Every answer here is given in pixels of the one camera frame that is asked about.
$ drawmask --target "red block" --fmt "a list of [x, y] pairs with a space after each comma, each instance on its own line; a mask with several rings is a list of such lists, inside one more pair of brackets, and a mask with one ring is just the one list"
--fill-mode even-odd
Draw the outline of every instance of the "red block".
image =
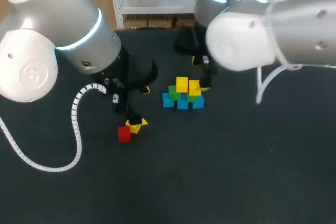
[[131, 127], [122, 126], [118, 128], [118, 139], [119, 143], [131, 143]]

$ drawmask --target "block stack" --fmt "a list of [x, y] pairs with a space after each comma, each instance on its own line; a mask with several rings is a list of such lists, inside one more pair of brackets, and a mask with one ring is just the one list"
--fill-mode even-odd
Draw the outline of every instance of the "block stack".
[[164, 108], [175, 107], [180, 110], [188, 110], [189, 104], [193, 109], [201, 109], [204, 107], [204, 98], [201, 86], [198, 80], [188, 80], [188, 77], [177, 77], [176, 85], [169, 86], [169, 93], [162, 94]]

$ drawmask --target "toy block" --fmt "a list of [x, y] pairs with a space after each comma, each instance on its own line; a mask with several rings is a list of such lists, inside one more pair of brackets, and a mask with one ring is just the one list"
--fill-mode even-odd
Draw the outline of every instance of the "toy block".
[[164, 108], [173, 108], [175, 106], [175, 102], [170, 99], [169, 93], [162, 94], [162, 102]]
[[194, 95], [189, 95], [189, 93], [187, 95], [187, 101], [188, 102], [198, 102], [199, 98], [200, 98], [200, 96], [196, 97]]
[[187, 95], [182, 94], [181, 99], [177, 101], [177, 108], [180, 110], [187, 110], [188, 109], [188, 100], [187, 100]]
[[199, 97], [202, 94], [199, 81], [189, 81], [189, 95]]
[[169, 86], [168, 89], [169, 89], [169, 97], [172, 102], [181, 99], [181, 94], [176, 91], [176, 85]]
[[201, 108], [204, 108], [204, 97], [202, 94], [198, 97], [198, 102], [193, 103], [193, 109], [201, 109]]
[[188, 77], [176, 78], [176, 91], [177, 93], [188, 93]]
[[131, 127], [130, 126], [122, 126], [118, 128], [118, 139], [119, 143], [131, 143]]

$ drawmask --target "yellow block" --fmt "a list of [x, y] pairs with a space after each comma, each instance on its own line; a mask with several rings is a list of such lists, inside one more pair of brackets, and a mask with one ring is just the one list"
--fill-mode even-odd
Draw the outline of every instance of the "yellow block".
[[141, 126], [144, 126], [144, 125], [148, 125], [148, 122], [144, 118], [142, 119], [142, 123], [137, 124], [137, 125], [130, 125], [128, 120], [126, 122], [126, 126], [130, 126], [131, 127], [131, 132], [134, 133], [134, 134], [138, 134]]
[[189, 81], [189, 95], [192, 97], [199, 97], [202, 94], [199, 81]]
[[188, 93], [188, 77], [176, 78], [176, 91], [177, 93]]

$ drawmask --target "robot logo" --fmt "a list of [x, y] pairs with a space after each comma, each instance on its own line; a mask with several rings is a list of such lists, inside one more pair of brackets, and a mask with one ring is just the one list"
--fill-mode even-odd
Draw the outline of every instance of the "robot logo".
[[46, 83], [48, 69], [46, 65], [37, 60], [26, 63], [20, 71], [20, 82], [28, 89], [39, 89]]

